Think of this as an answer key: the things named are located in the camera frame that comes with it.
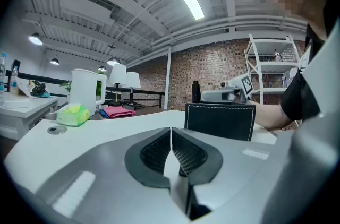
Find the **white electric kettle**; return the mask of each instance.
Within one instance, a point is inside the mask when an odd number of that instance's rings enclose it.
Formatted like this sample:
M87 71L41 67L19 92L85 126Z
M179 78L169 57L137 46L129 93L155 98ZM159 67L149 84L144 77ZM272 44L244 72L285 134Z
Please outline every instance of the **white electric kettle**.
M72 70L70 103L83 105L93 116L96 105L105 101L106 76L85 69ZM97 81L101 82L100 100L96 101Z

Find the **white table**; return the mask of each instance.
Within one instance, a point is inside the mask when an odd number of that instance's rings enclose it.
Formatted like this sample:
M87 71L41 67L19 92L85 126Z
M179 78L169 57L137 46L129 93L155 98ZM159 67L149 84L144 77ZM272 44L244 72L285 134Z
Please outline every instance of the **white table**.
M29 126L57 108L58 98L29 98L4 93L5 104L14 102L16 108L0 108L0 135L19 140L29 131Z
M57 123L54 120L42 120L15 145L4 163L14 181L35 193L53 173L97 145L157 128L184 127L184 121L185 112L173 110L87 121L80 127L68 127L64 134L51 135L47 129ZM253 142L274 144L275 140L270 132L258 125L254 126ZM168 166L175 170L174 176L177 177L179 163L174 156L169 158L165 173L168 173Z

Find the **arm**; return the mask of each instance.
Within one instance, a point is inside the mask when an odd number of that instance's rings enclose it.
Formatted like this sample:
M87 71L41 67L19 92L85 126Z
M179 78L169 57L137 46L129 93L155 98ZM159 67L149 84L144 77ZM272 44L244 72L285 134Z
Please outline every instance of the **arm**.
M292 121L283 112L281 105L263 105L248 100L247 104L256 105L255 123L265 128L282 128Z
M280 105L262 105L248 100L247 104L256 105L255 123L265 128L282 128L302 119L301 84L302 75L298 71L281 96Z

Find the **white desk lamp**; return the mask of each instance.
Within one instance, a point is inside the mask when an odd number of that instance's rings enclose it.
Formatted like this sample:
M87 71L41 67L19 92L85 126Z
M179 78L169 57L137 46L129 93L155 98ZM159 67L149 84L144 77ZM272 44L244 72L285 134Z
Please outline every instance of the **white desk lamp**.
M136 72L127 72L125 87L131 88L129 105L135 105L133 102L133 88L141 88L139 74Z
M122 64L115 64L112 67L109 82L116 84L116 98L114 103L115 105L120 105L120 102L118 102L118 85L126 83L126 66Z

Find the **blue cloth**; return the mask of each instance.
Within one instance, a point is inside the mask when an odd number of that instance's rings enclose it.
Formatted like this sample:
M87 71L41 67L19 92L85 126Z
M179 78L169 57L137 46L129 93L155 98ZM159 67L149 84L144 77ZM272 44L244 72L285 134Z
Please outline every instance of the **blue cloth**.
M100 112L100 114L101 114L102 116L104 116L104 117L106 117L106 118L110 118L110 117L107 115L107 113L105 113L105 111L104 111L103 109L100 109L99 112Z

